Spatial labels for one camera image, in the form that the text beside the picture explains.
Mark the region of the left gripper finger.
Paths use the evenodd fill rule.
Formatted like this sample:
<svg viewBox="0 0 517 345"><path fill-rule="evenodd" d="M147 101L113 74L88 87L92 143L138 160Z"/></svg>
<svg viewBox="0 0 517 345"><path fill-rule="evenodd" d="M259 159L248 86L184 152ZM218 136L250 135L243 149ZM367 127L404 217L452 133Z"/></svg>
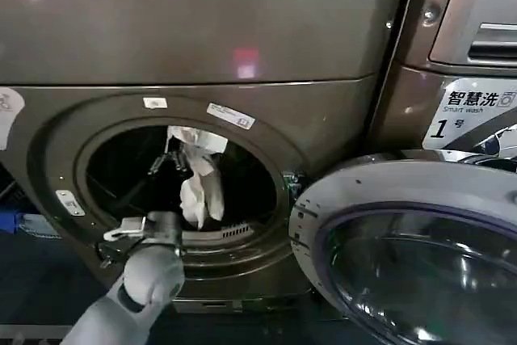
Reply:
<svg viewBox="0 0 517 345"><path fill-rule="evenodd" d="M168 153L162 153L160 154L155 160L154 162L152 163L151 167L149 168L148 170L148 176L153 176L153 175L156 175L159 170L160 170L160 167L161 165L164 163L164 161L166 161L168 158Z"/></svg>
<svg viewBox="0 0 517 345"><path fill-rule="evenodd" d="M182 150L174 150L172 152L172 160L177 171L189 172L191 170L187 157Z"/></svg>

